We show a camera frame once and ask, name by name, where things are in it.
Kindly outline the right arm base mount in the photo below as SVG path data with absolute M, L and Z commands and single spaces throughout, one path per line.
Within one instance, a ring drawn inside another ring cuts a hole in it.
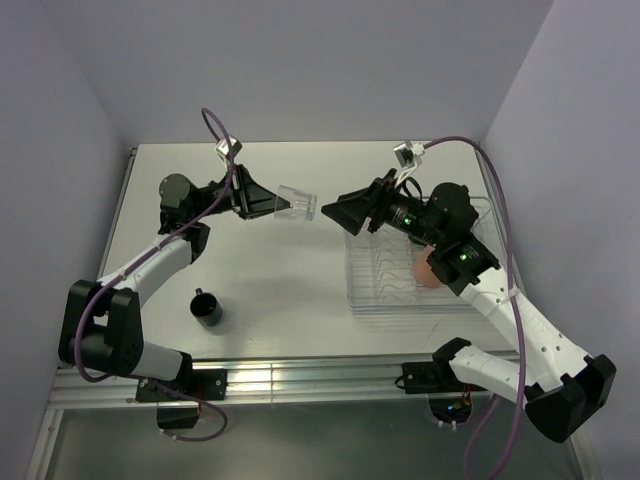
M 473 388 L 433 361 L 403 363 L 394 385 L 407 395 L 426 395 L 431 413 L 438 421 L 461 423 L 471 416 Z

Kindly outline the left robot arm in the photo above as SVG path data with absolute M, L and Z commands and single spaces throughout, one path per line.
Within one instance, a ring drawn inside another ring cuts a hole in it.
M 210 229 L 202 218 L 226 212 L 251 220 L 290 208 L 238 164 L 220 182 L 195 186 L 182 174 L 159 185 L 160 228 L 152 244 L 111 274 L 79 280 L 68 292 L 58 356 L 89 382 L 109 376 L 159 380 L 172 399 L 195 386 L 192 357 L 143 337 L 141 309 L 173 275 L 204 252 Z

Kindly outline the clear glass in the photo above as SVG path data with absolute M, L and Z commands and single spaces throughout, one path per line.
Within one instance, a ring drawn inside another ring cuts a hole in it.
M 317 196 L 289 186 L 280 185 L 277 190 L 276 220 L 313 221 Z

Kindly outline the orange plastic cup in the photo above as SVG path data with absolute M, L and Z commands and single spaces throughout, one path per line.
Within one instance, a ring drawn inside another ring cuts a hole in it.
M 441 285 L 427 262 L 427 258 L 432 251 L 433 248 L 431 246 L 426 246 L 412 268 L 415 281 L 426 288 L 437 288 Z

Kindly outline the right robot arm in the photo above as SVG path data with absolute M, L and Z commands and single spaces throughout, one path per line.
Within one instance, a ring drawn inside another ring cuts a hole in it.
M 574 344 L 510 284 L 506 269 L 472 231 L 479 214 L 466 186 L 440 183 L 422 200 L 403 194 L 394 175 L 339 196 L 322 206 L 322 214 L 353 236 L 388 226 L 430 246 L 426 262 L 439 282 L 483 315 L 525 362 L 518 367 L 455 338 L 433 356 L 435 383 L 491 391 L 519 405 L 546 438 L 564 442 L 606 404 L 616 366 Z

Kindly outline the small black mug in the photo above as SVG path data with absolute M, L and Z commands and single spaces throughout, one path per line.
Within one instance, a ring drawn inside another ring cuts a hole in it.
M 191 315 L 206 327 L 218 325 L 224 315 L 223 308 L 217 298 L 201 288 L 195 290 L 195 295 L 189 304 L 189 310 Z

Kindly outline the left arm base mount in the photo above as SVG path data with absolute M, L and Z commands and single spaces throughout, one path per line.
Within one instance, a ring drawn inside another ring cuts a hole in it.
M 205 439 L 217 438 L 228 426 L 227 414 L 216 404 L 226 397 L 227 380 L 228 371 L 220 368 L 194 370 L 186 380 L 144 379 L 138 382 L 135 401 L 157 404 L 156 424 L 161 433 L 181 441 L 197 441 L 186 431 L 203 420 L 205 413 L 215 413 L 220 425 Z

